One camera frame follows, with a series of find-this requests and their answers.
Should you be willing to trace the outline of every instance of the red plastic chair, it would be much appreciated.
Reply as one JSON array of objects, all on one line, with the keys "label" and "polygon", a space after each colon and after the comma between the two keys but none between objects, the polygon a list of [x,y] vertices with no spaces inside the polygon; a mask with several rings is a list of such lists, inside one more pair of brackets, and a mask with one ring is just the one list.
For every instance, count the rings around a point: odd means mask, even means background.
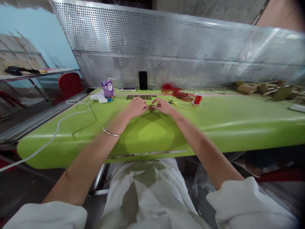
[{"label": "red plastic chair", "polygon": [[58,86],[63,93],[63,96],[54,100],[52,102],[53,106],[65,101],[68,98],[71,98],[72,96],[75,96],[84,90],[80,76],[77,73],[65,73],[61,75],[58,78]]}]

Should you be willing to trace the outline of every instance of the black smartphone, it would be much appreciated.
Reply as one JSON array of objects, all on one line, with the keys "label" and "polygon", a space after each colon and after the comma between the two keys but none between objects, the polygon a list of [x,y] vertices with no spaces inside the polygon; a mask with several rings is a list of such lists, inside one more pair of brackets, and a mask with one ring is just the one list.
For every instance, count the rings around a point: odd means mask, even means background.
[{"label": "black smartphone", "polygon": [[140,90],[147,90],[147,72],[140,71],[139,72],[139,83],[140,83]]}]

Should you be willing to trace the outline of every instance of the silver bangle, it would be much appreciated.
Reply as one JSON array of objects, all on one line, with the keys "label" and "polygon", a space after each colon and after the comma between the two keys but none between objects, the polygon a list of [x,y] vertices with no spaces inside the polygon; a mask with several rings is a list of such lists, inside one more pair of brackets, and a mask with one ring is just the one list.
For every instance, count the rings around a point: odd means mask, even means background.
[{"label": "silver bangle", "polygon": [[120,136],[121,136],[121,135],[114,135],[114,134],[109,133],[109,132],[106,130],[105,127],[103,127],[103,131],[104,131],[105,133],[111,135],[111,136],[116,136],[116,137],[120,137]]}]

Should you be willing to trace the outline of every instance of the finger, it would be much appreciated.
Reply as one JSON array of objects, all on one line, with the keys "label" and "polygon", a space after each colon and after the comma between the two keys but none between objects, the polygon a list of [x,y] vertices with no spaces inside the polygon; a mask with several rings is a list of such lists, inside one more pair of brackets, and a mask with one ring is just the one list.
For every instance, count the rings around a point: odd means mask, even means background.
[{"label": "finger", "polygon": [[162,99],[155,98],[155,99],[153,100],[152,104],[155,103],[155,101],[161,102],[160,100],[162,100]]},{"label": "finger", "polygon": [[152,106],[153,108],[155,108],[156,110],[160,110],[160,107],[157,107],[157,106]]}]

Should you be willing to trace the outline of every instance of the red yarn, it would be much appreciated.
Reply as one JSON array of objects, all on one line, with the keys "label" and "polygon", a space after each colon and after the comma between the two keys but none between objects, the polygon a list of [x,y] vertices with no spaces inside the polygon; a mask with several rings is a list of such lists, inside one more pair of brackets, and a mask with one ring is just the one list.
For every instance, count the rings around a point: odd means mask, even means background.
[{"label": "red yarn", "polygon": [[172,94],[172,96],[176,97],[177,99],[191,102],[194,100],[194,94],[184,93],[182,92],[183,89],[173,86],[172,84],[164,84],[162,86],[161,92],[163,94]]}]

